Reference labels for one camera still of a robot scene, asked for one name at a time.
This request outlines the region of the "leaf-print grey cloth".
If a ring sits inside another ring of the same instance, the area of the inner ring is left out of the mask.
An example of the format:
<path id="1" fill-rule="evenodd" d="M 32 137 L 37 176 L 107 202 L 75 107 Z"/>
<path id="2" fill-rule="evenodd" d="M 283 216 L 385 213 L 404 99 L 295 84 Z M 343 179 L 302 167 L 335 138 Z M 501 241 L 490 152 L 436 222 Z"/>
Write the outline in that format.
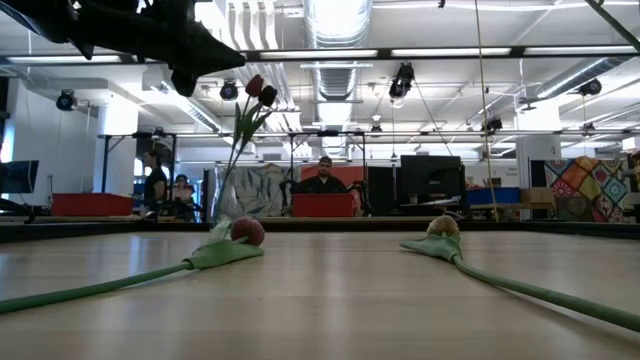
<path id="1" fill-rule="evenodd" d="M 300 170 L 266 164 L 262 167 L 235 167 L 233 175 L 238 204 L 236 218 L 280 217 L 282 196 L 279 184 L 284 180 L 291 180 L 291 176 L 298 181 Z"/>

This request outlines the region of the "black overhead frame bar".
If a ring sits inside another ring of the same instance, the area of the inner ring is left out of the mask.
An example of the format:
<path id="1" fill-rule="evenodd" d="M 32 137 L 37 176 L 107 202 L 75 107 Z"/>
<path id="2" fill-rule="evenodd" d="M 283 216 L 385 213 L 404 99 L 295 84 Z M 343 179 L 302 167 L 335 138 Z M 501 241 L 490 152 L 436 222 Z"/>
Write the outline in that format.
<path id="1" fill-rule="evenodd" d="M 576 46 L 491 46 L 445 48 L 363 48 L 245 50 L 240 53 L 249 63 L 302 61 L 387 61 L 387 60 L 467 60 L 521 58 L 640 57 L 631 45 Z M 75 54 L 0 55 L 1 66 L 73 66 L 135 64 L 137 58 L 124 53 L 102 53 L 87 60 Z"/>

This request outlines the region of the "red plastic bin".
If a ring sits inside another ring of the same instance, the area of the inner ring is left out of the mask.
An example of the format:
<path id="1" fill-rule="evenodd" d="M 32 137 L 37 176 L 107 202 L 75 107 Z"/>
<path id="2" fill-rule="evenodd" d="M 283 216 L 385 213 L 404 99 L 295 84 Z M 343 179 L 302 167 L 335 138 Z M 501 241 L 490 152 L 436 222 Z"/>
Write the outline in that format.
<path id="1" fill-rule="evenodd" d="M 62 217 L 128 216 L 134 199 L 110 193 L 57 193 L 51 213 Z"/>
<path id="2" fill-rule="evenodd" d="M 295 194 L 294 217 L 353 217 L 351 194 Z"/>

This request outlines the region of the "brown cardboard box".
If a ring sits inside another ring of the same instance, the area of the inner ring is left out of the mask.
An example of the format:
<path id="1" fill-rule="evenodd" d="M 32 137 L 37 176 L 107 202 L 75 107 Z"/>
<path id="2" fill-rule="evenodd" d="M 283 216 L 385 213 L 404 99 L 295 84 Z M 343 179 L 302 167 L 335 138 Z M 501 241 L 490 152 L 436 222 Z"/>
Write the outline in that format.
<path id="1" fill-rule="evenodd" d="M 553 204 L 553 190 L 547 187 L 523 188 L 520 192 L 522 203 L 527 204 Z"/>

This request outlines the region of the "large black computer monitor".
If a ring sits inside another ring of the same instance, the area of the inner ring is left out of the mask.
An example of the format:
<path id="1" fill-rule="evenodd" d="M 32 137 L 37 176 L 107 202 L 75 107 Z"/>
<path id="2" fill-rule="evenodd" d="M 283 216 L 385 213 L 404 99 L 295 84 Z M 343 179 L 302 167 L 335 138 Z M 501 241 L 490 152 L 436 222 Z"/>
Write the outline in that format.
<path id="1" fill-rule="evenodd" d="M 464 166 L 458 156 L 402 155 L 399 196 L 409 200 L 449 200 L 465 193 Z"/>

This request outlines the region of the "small dark computer monitor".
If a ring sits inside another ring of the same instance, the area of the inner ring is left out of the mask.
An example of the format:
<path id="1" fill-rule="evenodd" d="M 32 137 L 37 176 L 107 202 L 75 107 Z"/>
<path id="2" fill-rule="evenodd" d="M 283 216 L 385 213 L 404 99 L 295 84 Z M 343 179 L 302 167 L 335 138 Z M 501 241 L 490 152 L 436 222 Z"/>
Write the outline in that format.
<path id="1" fill-rule="evenodd" d="M 0 163 L 0 194 L 33 193 L 39 161 Z"/>

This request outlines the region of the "pale yellow artificial tulip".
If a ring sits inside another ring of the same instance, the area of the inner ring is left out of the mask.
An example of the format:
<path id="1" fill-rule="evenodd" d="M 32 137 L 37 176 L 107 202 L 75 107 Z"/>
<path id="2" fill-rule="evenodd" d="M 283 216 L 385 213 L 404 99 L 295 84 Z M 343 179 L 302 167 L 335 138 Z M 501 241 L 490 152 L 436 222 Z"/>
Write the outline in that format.
<path id="1" fill-rule="evenodd" d="M 432 220 L 427 228 L 426 236 L 422 240 L 403 241 L 400 246 L 412 252 L 451 263 L 462 273 L 491 286 L 523 294 L 640 333 L 640 315 L 501 277 L 466 264 L 461 250 L 458 223 L 454 217 L 449 215 L 441 215 Z"/>

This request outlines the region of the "wide silver ventilation duct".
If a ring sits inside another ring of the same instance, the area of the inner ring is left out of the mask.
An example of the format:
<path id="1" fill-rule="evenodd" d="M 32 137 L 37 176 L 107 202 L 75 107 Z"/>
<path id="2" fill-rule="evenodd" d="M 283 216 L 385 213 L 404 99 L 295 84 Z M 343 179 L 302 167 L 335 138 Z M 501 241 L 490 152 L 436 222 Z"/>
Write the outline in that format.
<path id="1" fill-rule="evenodd" d="M 307 46 L 312 49 L 360 48 L 370 29 L 372 0 L 303 0 Z M 356 68 L 313 71 L 317 119 L 325 126 L 350 121 L 355 99 Z"/>

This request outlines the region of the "orange partition panel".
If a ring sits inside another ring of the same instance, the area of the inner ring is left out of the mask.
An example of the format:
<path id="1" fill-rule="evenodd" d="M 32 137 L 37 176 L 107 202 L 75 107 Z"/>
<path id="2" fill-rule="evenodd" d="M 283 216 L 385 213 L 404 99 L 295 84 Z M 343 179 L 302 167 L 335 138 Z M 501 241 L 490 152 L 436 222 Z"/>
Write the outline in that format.
<path id="1" fill-rule="evenodd" d="M 303 169 L 302 175 L 303 175 L 303 180 L 308 179 L 312 176 L 315 176 L 318 172 L 318 165 L 314 166 L 314 167 L 307 167 Z M 332 166 L 331 168 L 331 174 L 335 177 L 337 177 L 338 179 L 340 179 L 344 185 L 347 187 L 347 192 L 348 193 L 348 187 L 350 185 L 352 185 L 354 182 L 357 181 L 363 181 L 364 180 L 364 176 L 363 176 L 363 168 L 362 167 L 350 167 L 350 166 L 340 166 L 340 167 L 334 167 Z"/>

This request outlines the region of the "black table edge rail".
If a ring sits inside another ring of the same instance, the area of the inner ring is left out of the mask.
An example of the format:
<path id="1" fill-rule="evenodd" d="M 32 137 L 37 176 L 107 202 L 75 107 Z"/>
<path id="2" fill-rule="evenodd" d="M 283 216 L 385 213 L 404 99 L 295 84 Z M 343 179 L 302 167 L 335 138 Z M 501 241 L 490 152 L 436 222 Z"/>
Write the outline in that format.
<path id="1" fill-rule="evenodd" d="M 268 232 L 338 233 L 338 232 L 418 232 L 427 229 L 422 218 L 366 218 L 357 220 L 341 218 L 266 218 L 261 221 Z M 462 231 L 480 232 L 535 232 L 585 235 L 604 238 L 640 240 L 640 224 L 580 223 L 558 221 L 488 222 L 471 221 L 460 225 Z M 1 225 L 0 244 L 94 235 L 111 235 L 134 232 L 206 233 L 207 224 L 196 223 L 49 223 L 28 225 Z"/>

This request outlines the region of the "colourful patchwork quilt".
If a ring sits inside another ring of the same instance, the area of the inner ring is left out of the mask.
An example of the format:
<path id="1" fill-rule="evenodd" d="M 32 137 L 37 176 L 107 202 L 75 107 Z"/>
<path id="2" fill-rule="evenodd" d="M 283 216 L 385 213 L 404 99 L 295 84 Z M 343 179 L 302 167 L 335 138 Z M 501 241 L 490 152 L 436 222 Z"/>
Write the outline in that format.
<path id="1" fill-rule="evenodd" d="M 556 216 L 569 222 L 623 223 L 628 182 L 622 159 L 546 160 L 546 185 L 552 190 Z"/>

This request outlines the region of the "black cabinet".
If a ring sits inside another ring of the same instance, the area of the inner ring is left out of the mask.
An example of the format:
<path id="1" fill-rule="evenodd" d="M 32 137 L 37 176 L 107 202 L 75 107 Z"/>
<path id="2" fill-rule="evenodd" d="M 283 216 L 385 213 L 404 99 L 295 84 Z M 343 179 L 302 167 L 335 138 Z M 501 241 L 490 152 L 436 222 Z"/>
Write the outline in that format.
<path id="1" fill-rule="evenodd" d="M 395 167 L 368 168 L 368 198 L 374 216 L 389 216 L 397 207 Z"/>

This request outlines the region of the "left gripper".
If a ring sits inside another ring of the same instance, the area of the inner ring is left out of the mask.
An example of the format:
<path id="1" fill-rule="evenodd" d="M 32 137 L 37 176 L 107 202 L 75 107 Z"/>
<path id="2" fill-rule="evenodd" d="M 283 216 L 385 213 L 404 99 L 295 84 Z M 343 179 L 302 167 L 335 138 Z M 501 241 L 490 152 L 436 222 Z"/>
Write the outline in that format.
<path id="1" fill-rule="evenodd" d="M 197 71 L 242 67 L 246 58 L 195 22 L 194 0 L 79 0 L 79 50 L 88 60 L 96 47 Z M 198 77 L 176 68 L 171 75 L 183 97 L 194 93 Z"/>

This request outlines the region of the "blue plastic bin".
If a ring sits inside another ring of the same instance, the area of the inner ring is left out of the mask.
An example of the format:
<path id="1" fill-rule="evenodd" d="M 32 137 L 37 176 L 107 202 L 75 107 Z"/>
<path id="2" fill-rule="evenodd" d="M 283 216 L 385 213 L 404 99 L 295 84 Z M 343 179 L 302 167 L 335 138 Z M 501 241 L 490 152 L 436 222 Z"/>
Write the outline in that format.
<path id="1" fill-rule="evenodd" d="M 477 188 L 468 190 L 466 196 L 469 205 L 511 204 L 520 202 L 520 192 L 518 187 Z"/>

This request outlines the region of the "person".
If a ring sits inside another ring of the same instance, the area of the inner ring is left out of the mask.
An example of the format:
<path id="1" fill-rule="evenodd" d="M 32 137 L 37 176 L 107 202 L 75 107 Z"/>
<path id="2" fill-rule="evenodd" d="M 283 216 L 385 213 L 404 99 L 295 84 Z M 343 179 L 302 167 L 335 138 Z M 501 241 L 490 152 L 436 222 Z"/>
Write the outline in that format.
<path id="1" fill-rule="evenodd" d="M 337 177 L 331 174 L 332 159 L 323 156 L 318 162 L 318 172 L 315 176 L 301 181 L 296 188 L 297 193 L 303 194 L 337 194 L 346 193 L 347 187 Z"/>
<path id="2" fill-rule="evenodd" d="M 161 158 L 157 151 L 147 152 L 145 162 L 150 167 L 151 173 L 145 180 L 144 205 L 152 217 L 157 217 L 161 212 L 161 205 L 166 200 L 167 177 L 162 170 Z"/>
<path id="3" fill-rule="evenodd" d="M 184 174 L 176 176 L 172 189 L 174 216 L 186 222 L 195 221 L 196 204 L 193 199 L 194 188 Z"/>

